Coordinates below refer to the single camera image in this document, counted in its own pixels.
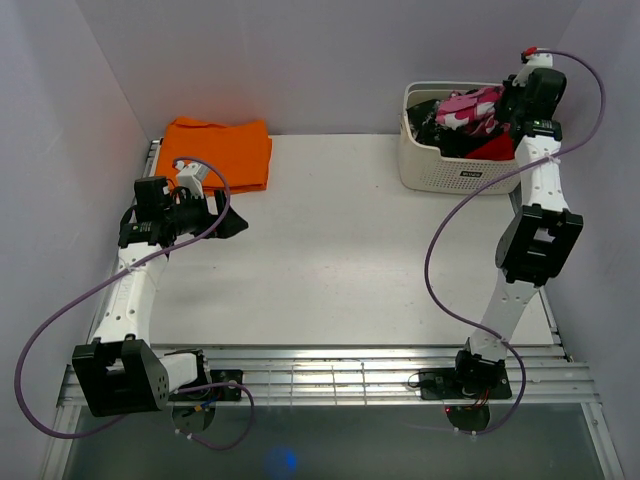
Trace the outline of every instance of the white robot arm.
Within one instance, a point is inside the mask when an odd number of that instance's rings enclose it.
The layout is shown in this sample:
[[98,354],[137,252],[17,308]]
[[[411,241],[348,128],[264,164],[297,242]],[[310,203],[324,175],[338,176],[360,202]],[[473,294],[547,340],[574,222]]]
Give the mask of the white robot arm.
[[[217,212],[209,212],[202,189],[207,173],[205,166],[195,162],[182,165],[176,176],[179,186],[173,192],[165,177],[135,182],[137,203],[120,225],[119,270],[173,245],[179,235],[195,236],[213,224]],[[226,202],[224,193],[214,196],[220,211]],[[130,222],[133,213],[136,218]],[[229,209],[207,238],[229,238],[247,227]],[[94,416],[160,410],[181,386],[211,383],[201,351],[157,358],[149,346],[153,300],[168,261],[168,255],[157,256],[117,281],[92,341],[74,350],[73,367]]]
[[[552,119],[566,88],[566,77],[553,70],[549,53],[523,54],[524,66],[510,76],[496,107],[496,119],[509,123],[517,145],[515,158],[526,166],[560,151],[562,131]],[[507,348],[522,314],[549,278],[560,273],[583,226],[571,213],[560,182],[559,161],[548,161],[521,174],[522,206],[496,250],[498,279],[481,325],[456,356],[455,368],[420,371],[424,399],[485,395],[510,398],[505,370]]]

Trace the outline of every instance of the white wall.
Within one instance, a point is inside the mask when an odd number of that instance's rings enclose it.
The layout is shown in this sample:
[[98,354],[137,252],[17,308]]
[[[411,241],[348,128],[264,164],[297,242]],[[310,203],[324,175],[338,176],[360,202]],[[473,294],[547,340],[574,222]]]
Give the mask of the white wall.
[[[105,278],[148,143],[73,0],[1,1],[0,45],[0,477],[33,479],[47,438],[13,396],[19,350]],[[46,424],[94,309],[60,319],[27,359],[27,400]]]
[[[563,163],[565,195],[585,229],[549,297],[575,358],[588,360],[627,478],[640,478],[640,4],[585,0],[559,47],[588,59],[608,90],[597,138]],[[594,81],[569,62],[566,143],[596,115]]]
[[159,137],[177,115],[395,133],[407,84],[500,81],[523,48],[555,46],[581,0],[77,1]]

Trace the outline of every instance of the orange cloth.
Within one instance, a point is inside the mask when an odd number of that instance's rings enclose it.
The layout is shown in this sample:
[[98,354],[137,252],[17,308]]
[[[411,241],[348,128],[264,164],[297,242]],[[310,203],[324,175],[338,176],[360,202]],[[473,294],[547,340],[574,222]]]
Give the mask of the orange cloth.
[[[231,185],[232,193],[267,188],[271,139],[263,120],[227,127],[178,117],[167,127],[155,174],[170,178],[177,185],[178,170],[172,165],[175,158],[182,156],[197,157],[217,167]],[[210,173],[202,186],[211,195],[222,188],[222,182]]]

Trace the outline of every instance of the plastic laundry basket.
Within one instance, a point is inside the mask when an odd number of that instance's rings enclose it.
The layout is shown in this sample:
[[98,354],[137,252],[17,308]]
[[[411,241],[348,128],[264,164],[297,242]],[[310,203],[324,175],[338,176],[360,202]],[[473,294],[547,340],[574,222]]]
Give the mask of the plastic laundry basket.
[[[484,183],[517,168],[515,160],[467,160],[443,157],[438,147],[421,145],[413,139],[407,108],[427,100],[442,100],[453,90],[466,91],[491,83],[417,82],[407,87],[402,105],[398,166],[402,183],[414,190],[439,193],[471,193]],[[520,183],[514,175],[489,187],[483,194],[509,193]]]

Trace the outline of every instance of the white table surface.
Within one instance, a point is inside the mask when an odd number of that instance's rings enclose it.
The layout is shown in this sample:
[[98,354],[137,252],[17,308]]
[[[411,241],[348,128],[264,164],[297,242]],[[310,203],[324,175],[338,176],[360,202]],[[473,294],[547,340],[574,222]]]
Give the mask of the white table surface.
[[[456,345],[471,328],[442,313],[423,279],[427,245],[459,197],[400,182],[394,135],[274,136],[269,187],[232,197],[249,229],[174,252],[152,314],[154,344]],[[480,320],[507,196],[474,200],[436,247],[444,303]],[[552,343],[541,300],[514,344]]]

